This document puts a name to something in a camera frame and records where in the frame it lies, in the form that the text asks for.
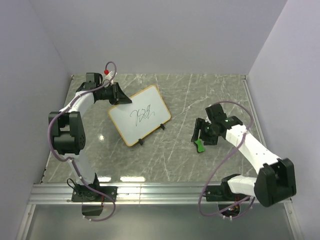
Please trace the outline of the green whiteboard eraser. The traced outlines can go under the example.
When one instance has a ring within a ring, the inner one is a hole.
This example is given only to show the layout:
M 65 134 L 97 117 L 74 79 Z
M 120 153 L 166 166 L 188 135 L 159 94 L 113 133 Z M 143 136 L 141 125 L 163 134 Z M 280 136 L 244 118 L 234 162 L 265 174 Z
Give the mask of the green whiteboard eraser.
M 198 154 L 203 153 L 205 151 L 205 147 L 202 143 L 202 140 L 199 138 L 196 141 L 193 142 L 195 148 L 196 148 L 196 152 Z

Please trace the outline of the yellow framed whiteboard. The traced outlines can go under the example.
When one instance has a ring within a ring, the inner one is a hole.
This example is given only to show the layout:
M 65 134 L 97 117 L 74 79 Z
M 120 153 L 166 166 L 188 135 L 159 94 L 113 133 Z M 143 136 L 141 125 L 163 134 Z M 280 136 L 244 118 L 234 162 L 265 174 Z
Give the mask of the yellow framed whiteboard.
M 108 110 L 108 115 L 128 147 L 160 128 L 171 119 L 160 91 L 155 85 L 131 96 L 132 103 L 119 104 Z

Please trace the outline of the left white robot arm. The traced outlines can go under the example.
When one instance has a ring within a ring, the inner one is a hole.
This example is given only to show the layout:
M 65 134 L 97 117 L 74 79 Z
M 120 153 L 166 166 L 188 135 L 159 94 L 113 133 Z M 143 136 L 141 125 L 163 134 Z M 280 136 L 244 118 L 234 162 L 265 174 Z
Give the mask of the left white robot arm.
M 97 101 L 109 101 L 111 105 L 130 104 L 118 82 L 116 70 L 104 74 L 88 72 L 85 82 L 76 90 L 73 99 L 61 110 L 48 116 L 47 139 L 50 151 L 60 162 L 67 162 L 76 181 L 72 188 L 76 195 L 96 201 L 102 195 L 97 174 L 84 153 L 86 134 L 82 117 Z

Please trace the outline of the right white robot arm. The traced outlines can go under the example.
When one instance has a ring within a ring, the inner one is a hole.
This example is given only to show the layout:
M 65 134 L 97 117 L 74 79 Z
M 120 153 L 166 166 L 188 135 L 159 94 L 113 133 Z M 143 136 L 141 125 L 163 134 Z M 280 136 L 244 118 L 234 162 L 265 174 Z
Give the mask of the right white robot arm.
M 191 142 L 198 153 L 205 146 L 215 146 L 219 138 L 233 145 L 251 164 L 257 176 L 238 173 L 224 177 L 220 185 L 205 188 L 208 202 L 240 201 L 254 197 L 264 207 L 270 207 L 297 193 L 295 167 L 289 158 L 280 158 L 263 146 L 236 116 L 227 116 L 220 103 L 208 106 L 206 118 L 198 117 Z

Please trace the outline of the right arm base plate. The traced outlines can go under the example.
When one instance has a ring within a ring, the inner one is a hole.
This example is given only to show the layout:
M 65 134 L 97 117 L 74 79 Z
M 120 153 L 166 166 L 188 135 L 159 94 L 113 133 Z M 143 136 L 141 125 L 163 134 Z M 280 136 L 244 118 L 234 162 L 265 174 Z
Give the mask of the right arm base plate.
M 207 202 L 228 202 L 234 198 L 224 192 L 221 185 L 208 185 L 202 194 Z

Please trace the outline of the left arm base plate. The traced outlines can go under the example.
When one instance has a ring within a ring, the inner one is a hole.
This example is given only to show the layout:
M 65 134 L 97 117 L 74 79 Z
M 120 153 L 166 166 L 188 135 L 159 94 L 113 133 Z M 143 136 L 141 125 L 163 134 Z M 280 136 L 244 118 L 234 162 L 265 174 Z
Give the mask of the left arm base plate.
M 99 186 L 98 192 L 103 195 L 88 189 L 84 185 L 80 185 L 73 190 L 71 201 L 74 203 L 89 203 L 89 202 L 115 202 L 117 198 L 117 186 Z

